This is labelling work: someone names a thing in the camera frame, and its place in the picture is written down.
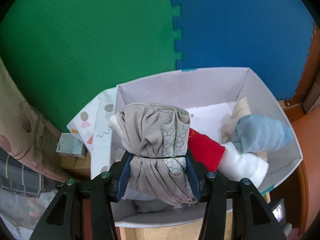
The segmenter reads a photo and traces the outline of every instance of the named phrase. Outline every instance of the white paper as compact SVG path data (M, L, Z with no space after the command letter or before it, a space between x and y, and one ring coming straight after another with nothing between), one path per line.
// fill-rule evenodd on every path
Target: white paper
M67 125L71 134L84 142L91 155L91 179L108 171L112 130L108 127L115 112L117 88L98 94Z
M230 119L236 102L186 109L190 114L190 127L210 139L221 143L221 126Z

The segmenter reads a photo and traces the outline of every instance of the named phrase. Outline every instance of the screw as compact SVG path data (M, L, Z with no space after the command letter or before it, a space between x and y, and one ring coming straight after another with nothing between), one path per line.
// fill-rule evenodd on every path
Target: screw
M76 182L75 179L67 179L66 184L67 184L68 186L71 186L71 185L73 185L75 182Z
M110 176L110 173L107 172L107 171L104 171L103 173L100 174L100 176L101 176L102 178L106 179L107 177Z
M214 172L210 171L210 172L207 173L207 176L210 179L214 179L216 177L216 174Z
M243 178L242 179L242 183L245 184L245 185L249 185L251 183L251 181L247 178Z

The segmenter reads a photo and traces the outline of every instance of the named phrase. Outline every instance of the pink patterned fabric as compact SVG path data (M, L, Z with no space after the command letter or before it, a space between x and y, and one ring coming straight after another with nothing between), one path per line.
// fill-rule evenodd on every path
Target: pink patterned fabric
M0 147L34 171L65 182L70 176L55 152L60 135L24 99L0 58Z

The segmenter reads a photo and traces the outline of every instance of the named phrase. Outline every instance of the white cardboard box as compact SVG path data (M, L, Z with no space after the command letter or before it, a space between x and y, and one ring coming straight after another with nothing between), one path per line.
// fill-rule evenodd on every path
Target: white cardboard box
M115 96L109 97L110 102L106 102L115 104L113 111L122 111L125 105L134 102L156 102L183 109L203 106L210 106L209 108L212 109L215 107L212 105L223 103L228 103L224 104L225 106L233 107L236 101L246 96L253 114L279 119L286 122L292 129L277 100L250 68L204 68L172 71L118 85L116 93L114 93L114 89L110 89L110 92ZM211 119L211 122L215 122L213 134L210 136L212 139L220 141L217 138L220 132L217 130L220 129L224 117L220 114L216 119ZM201 133L210 133L212 126L195 128ZM294 141L277 152L268 153L268 174L259 188L262 195L281 184L302 161L302 152L293 129L292 132L295 137ZM101 155L97 157L92 155L92 178L100 174L103 167L108 166L110 162L112 163L118 148L123 148L116 133L109 133L108 141L111 141L111 153L106 152L104 159ZM227 205L227 209L231 211L231 202L227 201ZM116 225L119 227L164 227L201 220L204 215L205 203L168 212L137 214L132 203L127 200L117 204L113 203L112 209Z

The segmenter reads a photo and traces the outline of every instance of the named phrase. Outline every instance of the white cloth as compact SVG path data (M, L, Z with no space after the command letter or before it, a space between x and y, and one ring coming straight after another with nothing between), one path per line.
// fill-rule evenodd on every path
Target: white cloth
M123 131L122 131L121 127L120 127L120 124L118 122L117 116L115 114L113 114L110 117L108 126L119 135L119 137L121 138L121 142L122 142L123 147L128 152L131 152L130 146L128 145L127 141L124 139Z
M267 174L269 164L252 153L241 154L232 142L227 142L222 146L226 150L218 171L233 181L248 178L258 188Z

